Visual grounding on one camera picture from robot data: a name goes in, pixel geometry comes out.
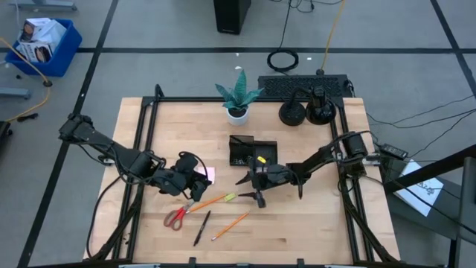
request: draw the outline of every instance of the potted plant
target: potted plant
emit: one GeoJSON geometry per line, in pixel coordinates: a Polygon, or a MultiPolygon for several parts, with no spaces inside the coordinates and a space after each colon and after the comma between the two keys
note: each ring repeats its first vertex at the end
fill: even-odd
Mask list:
{"type": "Polygon", "coordinates": [[[228,122],[234,126],[241,126],[248,120],[249,104],[258,98],[263,89],[251,90],[246,93],[245,71],[239,73],[239,77],[234,89],[226,90],[223,86],[217,85],[216,90],[223,96],[225,103],[223,107],[227,110],[228,122]]]}

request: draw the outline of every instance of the blue plastic bin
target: blue plastic bin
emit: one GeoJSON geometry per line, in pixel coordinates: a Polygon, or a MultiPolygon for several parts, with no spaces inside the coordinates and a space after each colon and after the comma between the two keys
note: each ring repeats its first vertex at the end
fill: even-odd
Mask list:
{"type": "MultiPolygon", "coordinates": [[[[77,32],[74,24],[69,19],[56,19],[61,25],[65,26],[66,32],[63,35],[57,49],[54,51],[52,58],[47,63],[31,63],[37,67],[44,75],[51,77],[62,77],[68,70],[77,48],[80,47],[83,38],[77,32]]],[[[7,63],[12,63],[14,66],[22,70],[26,74],[38,75],[27,63],[16,56],[13,51],[8,51],[5,57],[7,63]]]]}

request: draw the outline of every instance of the cardboard box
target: cardboard box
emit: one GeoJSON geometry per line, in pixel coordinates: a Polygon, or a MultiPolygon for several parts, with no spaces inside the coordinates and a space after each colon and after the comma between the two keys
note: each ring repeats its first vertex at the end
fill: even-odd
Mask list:
{"type": "Polygon", "coordinates": [[[39,33],[42,27],[48,24],[51,21],[49,18],[39,18],[39,19],[26,19],[23,24],[22,35],[20,36],[21,41],[29,42],[33,39],[33,36],[39,33]]]}
{"type": "Polygon", "coordinates": [[[25,25],[30,27],[31,24],[34,24],[34,28],[28,28],[28,36],[26,36],[30,39],[20,40],[19,51],[32,63],[47,63],[61,42],[66,28],[53,19],[27,19],[25,25]]]}

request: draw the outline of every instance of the red scissors handle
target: red scissors handle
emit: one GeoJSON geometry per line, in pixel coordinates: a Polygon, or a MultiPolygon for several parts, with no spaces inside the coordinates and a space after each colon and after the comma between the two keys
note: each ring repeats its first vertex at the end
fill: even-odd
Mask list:
{"type": "Polygon", "coordinates": [[[174,231],[178,231],[181,228],[181,222],[184,218],[185,210],[180,208],[179,210],[171,211],[164,219],[164,226],[172,228],[174,231]]]}

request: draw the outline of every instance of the pencil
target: pencil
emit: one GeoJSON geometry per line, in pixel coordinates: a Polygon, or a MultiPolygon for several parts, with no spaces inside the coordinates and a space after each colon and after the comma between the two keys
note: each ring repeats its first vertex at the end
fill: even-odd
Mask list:
{"type": "Polygon", "coordinates": [[[189,211],[187,211],[187,213],[190,213],[190,212],[194,212],[194,211],[196,211],[196,210],[199,210],[200,208],[203,208],[203,207],[206,206],[206,205],[210,205],[211,203],[216,202],[216,201],[220,200],[220,199],[223,198],[223,197],[226,197],[226,194],[223,194],[223,195],[221,195],[221,196],[219,196],[219,197],[217,197],[217,198],[213,198],[212,200],[208,200],[207,202],[204,202],[204,203],[201,204],[201,205],[198,205],[198,206],[196,206],[196,207],[194,207],[194,208],[191,208],[189,211]]]}
{"type": "Polygon", "coordinates": [[[222,231],[220,231],[217,235],[215,235],[214,238],[212,238],[211,240],[214,241],[215,239],[217,239],[218,237],[222,236],[224,233],[226,233],[229,229],[231,229],[231,227],[235,226],[235,224],[237,224],[239,221],[243,220],[244,217],[248,216],[248,214],[250,214],[249,212],[246,212],[244,213],[243,215],[239,216],[238,219],[236,219],[234,222],[232,222],[228,227],[226,227],[225,229],[223,229],[222,231]]]}

